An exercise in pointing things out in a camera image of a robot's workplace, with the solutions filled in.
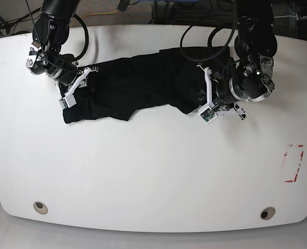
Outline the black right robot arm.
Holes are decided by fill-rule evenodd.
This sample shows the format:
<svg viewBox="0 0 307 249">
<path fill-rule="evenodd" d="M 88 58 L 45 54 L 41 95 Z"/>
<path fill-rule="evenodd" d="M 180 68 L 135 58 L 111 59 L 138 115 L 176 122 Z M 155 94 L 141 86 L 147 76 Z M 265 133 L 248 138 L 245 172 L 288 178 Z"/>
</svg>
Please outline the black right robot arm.
<svg viewBox="0 0 307 249">
<path fill-rule="evenodd" d="M 89 47 L 89 32 L 86 24 L 76 14 L 79 1 L 43 1 L 41 15 L 33 21 L 33 41 L 30 45 L 26 67 L 34 75 L 47 74 L 61 91 L 60 103 L 65 108 L 74 106 L 75 91 L 87 86 L 88 76 L 97 72 L 95 66 L 82 69 L 78 62 Z M 71 19 L 78 21 L 84 30 L 84 47 L 77 56 L 61 54 L 61 47 L 68 40 Z"/>
</svg>

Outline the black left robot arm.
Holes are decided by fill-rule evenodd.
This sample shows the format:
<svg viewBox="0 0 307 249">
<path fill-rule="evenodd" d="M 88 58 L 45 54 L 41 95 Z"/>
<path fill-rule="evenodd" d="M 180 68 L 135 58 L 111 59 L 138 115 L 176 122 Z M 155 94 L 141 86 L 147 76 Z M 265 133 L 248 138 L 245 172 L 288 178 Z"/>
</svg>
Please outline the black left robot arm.
<svg viewBox="0 0 307 249">
<path fill-rule="evenodd" d="M 204 72 L 206 103 L 198 114 L 211 123 L 219 116 L 236 114 L 246 118 L 239 101 L 260 102 L 275 89 L 272 81 L 277 40 L 273 32 L 273 11 L 270 1 L 235 1 L 234 42 L 237 60 L 221 63 L 222 71 L 198 64 Z"/>
</svg>

